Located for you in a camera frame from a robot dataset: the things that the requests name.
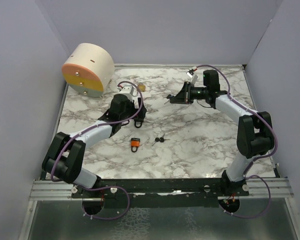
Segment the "orange black padlock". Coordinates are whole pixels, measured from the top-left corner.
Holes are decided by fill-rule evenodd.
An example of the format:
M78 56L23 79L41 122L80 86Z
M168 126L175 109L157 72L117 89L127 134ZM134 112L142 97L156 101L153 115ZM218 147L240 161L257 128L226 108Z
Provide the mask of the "orange black padlock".
M138 148L140 147L140 139L133 137L130 140L130 149L133 153L136 153L138 151Z

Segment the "black head key bunch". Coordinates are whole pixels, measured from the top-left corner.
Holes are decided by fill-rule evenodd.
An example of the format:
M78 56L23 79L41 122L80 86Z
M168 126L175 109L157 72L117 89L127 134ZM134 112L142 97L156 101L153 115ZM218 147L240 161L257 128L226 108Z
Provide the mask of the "black head key bunch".
M165 141L169 141L168 138L165 138L165 134L163 134L163 135L160 136L160 137L157 136L157 137L154 139L154 143L152 144L152 146L154 146L156 143L164 143Z
M173 97L174 97L174 95L169 94L169 95L166 97L167 101L165 102L165 104L169 103L170 100L171 100Z

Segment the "brass padlock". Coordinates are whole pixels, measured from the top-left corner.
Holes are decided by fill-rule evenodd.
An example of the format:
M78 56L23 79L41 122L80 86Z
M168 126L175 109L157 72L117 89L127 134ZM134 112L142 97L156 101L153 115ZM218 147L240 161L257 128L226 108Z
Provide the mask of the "brass padlock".
M145 92L146 91L146 86L144 84L138 84L137 87L139 88L139 90L141 92Z

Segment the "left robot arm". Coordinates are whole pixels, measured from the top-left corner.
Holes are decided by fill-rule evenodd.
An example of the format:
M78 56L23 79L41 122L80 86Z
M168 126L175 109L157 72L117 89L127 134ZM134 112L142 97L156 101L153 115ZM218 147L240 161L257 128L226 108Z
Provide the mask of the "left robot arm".
M80 185L87 196L96 197L101 190L97 181L101 178L83 168L85 151L115 135L130 120L140 128L147 110L142 97L137 101L138 108L127 95L116 94L109 109L93 125L71 134L58 132L43 159L42 170L50 174L51 180Z

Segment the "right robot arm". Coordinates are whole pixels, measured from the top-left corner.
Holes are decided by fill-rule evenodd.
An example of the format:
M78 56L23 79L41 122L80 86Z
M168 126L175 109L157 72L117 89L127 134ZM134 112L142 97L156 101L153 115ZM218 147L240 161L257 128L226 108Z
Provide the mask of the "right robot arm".
M196 87L197 68L191 68L186 74L189 81L184 82L177 95L169 94L166 98L171 104L191 105L194 101L204 100L211 108L226 114L237 125L236 146L238 153L225 170L219 189L230 196L238 189L237 182L244 180L255 160L267 158L277 147L271 115L258 112L235 100L229 90L221 90L217 69L203 72L203 86Z

